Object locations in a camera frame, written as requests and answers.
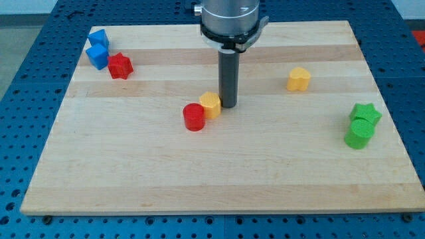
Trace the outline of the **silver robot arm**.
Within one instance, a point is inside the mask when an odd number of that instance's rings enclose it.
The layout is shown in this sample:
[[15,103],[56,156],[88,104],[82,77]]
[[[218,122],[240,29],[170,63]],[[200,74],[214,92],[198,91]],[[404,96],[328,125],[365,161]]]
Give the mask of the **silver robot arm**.
[[203,40],[218,51],[218,94],[223,108],[238,101],[240,55],[260,38],[269,18],[259,0],[202,0],[193,6]]

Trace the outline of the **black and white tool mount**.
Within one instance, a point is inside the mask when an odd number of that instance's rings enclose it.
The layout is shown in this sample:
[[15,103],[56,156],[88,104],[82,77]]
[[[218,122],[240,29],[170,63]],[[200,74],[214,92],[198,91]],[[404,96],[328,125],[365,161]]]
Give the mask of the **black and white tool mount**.
[[269,23],[269,17],[265,16],[256,22],[254,27],[248,32],[240,35],[225,36],[213,33],[201,23],[200,32],[204,42],[211,48],[218,50],[224,54],[244,53],[250,48],[259,38],[263,28]]

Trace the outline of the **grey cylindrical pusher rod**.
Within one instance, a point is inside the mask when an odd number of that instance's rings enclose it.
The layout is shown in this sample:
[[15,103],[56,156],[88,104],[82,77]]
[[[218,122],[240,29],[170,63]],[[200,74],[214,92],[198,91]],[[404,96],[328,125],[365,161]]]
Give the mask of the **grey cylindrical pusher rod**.
[[223,108],[237,104],[239,58],[238,53],[218,53],[218,93]]

